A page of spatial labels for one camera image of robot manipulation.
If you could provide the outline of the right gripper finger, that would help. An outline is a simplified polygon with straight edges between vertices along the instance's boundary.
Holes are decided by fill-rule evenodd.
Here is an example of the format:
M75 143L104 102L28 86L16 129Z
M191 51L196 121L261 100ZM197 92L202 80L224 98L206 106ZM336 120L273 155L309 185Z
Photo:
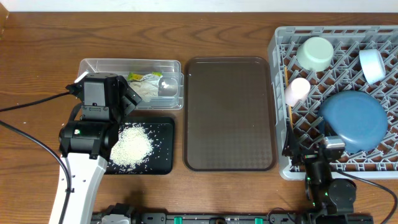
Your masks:
M299 144L295 137L293 128L291 127L290 123L287 123L287 135L284 144L284 152L298 152L299 151Z
M323 120L320 123L320 133L324 135L324 137L337 136L329 122L326 120Z

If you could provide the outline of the white tissue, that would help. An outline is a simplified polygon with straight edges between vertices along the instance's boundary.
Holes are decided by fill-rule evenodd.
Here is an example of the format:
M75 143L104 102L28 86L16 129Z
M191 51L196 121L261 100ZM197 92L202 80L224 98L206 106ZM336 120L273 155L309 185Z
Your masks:
M144 80L143 82L131 82L129 86L142 98L145 102L159 95L159 80Z

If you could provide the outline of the yellow green snack wrapper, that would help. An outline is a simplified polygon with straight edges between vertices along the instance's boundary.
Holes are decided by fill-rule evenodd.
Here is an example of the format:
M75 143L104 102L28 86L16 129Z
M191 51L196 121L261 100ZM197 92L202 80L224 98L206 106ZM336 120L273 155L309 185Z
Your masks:
M127 76L127 80L130 82L149 82L149 81L159 80L160 78L162 78L162 73L160 72L152 72L146 75L130 73Z

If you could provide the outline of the dark blue plate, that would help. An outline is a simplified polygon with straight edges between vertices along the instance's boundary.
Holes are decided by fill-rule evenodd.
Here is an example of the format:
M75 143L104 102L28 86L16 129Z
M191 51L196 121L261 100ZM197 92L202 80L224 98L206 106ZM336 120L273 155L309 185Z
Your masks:
M327 98L318 116L329 122L345 142L345 151L371 151L387 134L387 113L371 95L361 91L342 91Z

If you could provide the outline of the pink cup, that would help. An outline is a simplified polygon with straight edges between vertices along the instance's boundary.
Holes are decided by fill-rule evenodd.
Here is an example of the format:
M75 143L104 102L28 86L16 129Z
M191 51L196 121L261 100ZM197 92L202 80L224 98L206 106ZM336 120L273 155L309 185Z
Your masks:
M299 101L304 101L310 91L311 85L305 78L295 78L284 91L285 103L294 107Z

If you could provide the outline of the wooden chopstick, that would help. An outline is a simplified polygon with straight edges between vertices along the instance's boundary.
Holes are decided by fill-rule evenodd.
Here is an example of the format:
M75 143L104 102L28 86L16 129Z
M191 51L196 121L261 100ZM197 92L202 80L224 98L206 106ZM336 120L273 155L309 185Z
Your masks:
M286 66L284 66L284 80L285 80L285 93L284 93L285 102L286 102L286 105L288 106L288 116L289 116L290 127L293 129L294 128L294 122L293 122L293 117L292 117L292 107L287 104L288 96L287 96L286 90L287 90L287 87L289 86L289 78L288 78L287 67Z

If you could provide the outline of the light blue bowl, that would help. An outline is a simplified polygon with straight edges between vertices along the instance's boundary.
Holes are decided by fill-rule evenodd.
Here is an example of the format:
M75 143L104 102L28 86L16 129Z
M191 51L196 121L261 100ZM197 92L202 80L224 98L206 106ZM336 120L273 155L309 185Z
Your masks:
M372 85L386 76L386 69L380 52L377 49L359 51L359 60L366 81Z

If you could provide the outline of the mint green bowl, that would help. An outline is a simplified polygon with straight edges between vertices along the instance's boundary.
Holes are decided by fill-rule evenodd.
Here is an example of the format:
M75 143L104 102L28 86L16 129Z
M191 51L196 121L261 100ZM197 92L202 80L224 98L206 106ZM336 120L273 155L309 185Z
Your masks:
M326 70L332 61L334 49L323 37L311 37L297 50L297 61L306 70L321 72Z

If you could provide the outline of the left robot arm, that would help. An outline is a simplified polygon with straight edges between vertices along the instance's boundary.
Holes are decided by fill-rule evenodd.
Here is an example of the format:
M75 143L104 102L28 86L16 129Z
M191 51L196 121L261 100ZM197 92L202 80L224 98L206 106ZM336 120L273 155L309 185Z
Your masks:
M124 118L141 102L115 73L87 73L67 90L80 99L60 130L60 173L50 223L89 223Z

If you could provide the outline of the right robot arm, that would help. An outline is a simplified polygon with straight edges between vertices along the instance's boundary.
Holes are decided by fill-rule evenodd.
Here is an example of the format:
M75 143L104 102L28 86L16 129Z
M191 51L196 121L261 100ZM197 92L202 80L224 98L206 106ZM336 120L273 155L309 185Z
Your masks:
M354 211L356 184L349 179L333 178L330 162L345 151L345 143L338 136L324 137L314 149L301 149L290 124L282 155L293 166L305 168L305 193L313 208L296 218L296 223L348 223Z

